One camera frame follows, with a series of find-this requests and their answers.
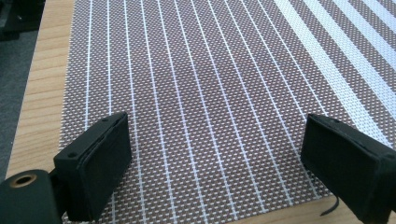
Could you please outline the brown white striped woven placemat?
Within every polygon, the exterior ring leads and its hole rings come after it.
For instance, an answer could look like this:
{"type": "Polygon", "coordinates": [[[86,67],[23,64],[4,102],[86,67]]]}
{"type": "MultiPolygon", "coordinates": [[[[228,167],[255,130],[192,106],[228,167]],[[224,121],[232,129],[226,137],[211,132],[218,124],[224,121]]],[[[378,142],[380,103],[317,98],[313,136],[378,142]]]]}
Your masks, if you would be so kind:
{"type": "Polygon", "coordinates": [[[396,149],[396,0],[75,0],[60,143],[124,111],[105,224],[223,223],[326,197],[309,114],[396,149]]]}

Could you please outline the dark equipment base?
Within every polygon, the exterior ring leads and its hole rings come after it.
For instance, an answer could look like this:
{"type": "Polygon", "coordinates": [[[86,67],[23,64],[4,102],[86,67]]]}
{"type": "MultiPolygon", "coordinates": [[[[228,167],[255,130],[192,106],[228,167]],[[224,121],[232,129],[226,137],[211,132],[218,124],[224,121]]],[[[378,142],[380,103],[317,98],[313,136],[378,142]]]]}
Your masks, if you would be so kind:
{"type": "Polygon", "coordinates": [[[46,0],[0,0],[0,41],[39,29],[46,0]]]}

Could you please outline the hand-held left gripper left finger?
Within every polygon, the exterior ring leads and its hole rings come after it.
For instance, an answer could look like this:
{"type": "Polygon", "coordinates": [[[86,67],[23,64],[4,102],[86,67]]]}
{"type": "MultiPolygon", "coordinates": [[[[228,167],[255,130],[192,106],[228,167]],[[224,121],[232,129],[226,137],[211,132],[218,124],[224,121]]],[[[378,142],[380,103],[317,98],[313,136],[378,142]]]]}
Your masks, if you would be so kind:
{"type": "Polygon", "coordinates": [[[128,115],[100,119],[54,157],[71,221],[98,220],[132,160],[128,115]]]}

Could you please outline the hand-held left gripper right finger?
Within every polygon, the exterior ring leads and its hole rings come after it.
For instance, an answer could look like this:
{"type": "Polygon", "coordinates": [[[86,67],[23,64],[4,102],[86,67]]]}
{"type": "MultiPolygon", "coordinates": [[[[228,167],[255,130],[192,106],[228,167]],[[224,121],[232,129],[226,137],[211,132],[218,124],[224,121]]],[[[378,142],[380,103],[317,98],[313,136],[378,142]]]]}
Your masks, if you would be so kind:
{"type": "Polygon", "coordinates": [[[340,120],[310,114],[301,161],[364,224],[396,213],[396,151],[340,120]]]}

